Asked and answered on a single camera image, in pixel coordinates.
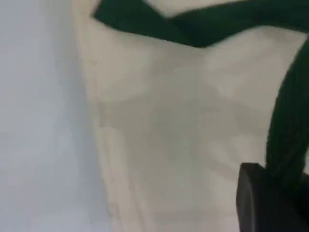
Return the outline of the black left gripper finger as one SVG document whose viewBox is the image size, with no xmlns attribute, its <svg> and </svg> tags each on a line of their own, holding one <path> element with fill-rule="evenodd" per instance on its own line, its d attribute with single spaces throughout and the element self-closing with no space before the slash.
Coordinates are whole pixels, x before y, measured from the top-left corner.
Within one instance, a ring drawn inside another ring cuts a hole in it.
<svg viewBox="0 0 309 232">
<path fill-rule="evenodd" d="M 307 232 L 309 176 L 304 175 L 300 197 L 293 203 L 258 163 L 242 163 L 236 195 L 241 232 Z"/>
</svg>

